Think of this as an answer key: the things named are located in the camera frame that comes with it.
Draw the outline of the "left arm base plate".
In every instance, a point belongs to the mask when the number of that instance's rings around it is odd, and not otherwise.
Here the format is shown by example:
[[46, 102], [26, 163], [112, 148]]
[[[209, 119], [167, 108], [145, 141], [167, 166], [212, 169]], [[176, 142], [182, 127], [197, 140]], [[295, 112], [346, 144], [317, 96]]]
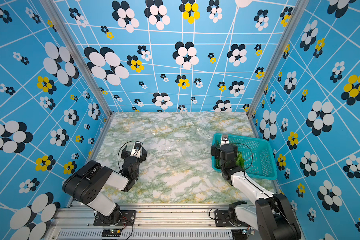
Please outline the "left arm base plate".
[[116, 211], [110, 216], [96, 213], [93, 225], [96, 227], [130, 227], [134, 225], [136, 213], [137, 211], [135, 210]]

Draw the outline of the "teal plastic basket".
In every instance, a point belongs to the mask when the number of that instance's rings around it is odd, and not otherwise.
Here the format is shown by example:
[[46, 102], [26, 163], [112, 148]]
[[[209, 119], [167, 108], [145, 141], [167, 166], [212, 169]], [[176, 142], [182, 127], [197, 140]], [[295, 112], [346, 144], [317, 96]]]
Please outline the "teal plastic basket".
[[229, 135], [229, 142], [238, 147], [244, 159], [244, 168], [251, 178], [276, 180], [277, 166], [273, 151], [264, 139]]

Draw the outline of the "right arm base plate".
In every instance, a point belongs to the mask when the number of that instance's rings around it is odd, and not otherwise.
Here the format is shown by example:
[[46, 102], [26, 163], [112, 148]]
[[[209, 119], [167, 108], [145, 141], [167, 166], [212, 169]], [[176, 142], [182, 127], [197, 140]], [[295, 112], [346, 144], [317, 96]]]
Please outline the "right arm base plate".
[[233, 220], [228, 211], [221, 211], [213, 209], [213, 216], [210, 213], [210, 217], [215, 221], [216, 227], [240, 227], [240, 228], [249, 228], [250, 226], [247, 223]]

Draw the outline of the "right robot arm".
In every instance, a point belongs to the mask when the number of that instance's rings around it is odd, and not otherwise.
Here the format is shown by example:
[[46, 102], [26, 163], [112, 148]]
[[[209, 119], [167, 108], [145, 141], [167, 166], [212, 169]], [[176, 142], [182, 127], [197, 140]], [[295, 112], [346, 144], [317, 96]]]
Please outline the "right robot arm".
[[256, 183], [246, 169], [236, 165], [238, 146], [212, 145], [212, 156], [220, 161], [224, 180], [240, 190], [254, 204], [251, 210], [246, 202], [230, 204], [228, 213], [233, 225], [244, 223], [259, 232], [263, 240], [300, 240], [301, 230], [288, 198], [274, 194]]

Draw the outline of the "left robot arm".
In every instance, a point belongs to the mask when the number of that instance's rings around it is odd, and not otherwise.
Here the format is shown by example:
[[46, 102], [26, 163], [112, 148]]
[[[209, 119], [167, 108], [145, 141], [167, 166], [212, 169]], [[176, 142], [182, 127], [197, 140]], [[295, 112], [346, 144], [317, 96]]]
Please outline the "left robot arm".
[[63, 192], [95, 210], [100, 226], [132, 225], [134, 216], [122, 213], [120, 206], [102, 193], [102, 188], [108, 186], [122, 192], [131, 190], [140, 176], [140, 164], [146, 160], [147, 154], [142, 142], [134, 142], [131, 151], [124, 145], [121, 153], [124, 163], [119, 172], [90, 161], [65, 180]]

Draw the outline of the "green pepper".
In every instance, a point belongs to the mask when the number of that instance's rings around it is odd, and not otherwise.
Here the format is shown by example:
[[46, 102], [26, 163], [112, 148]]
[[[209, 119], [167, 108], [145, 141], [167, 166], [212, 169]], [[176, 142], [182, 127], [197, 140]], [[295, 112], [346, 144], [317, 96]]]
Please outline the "green pepper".
[[238, 152], [236, 157], [236, 166], [240, 167], [241, 169], [244, 169], [245, 162], [246, 160], [244, 159], [243, 154], [241, 152]]

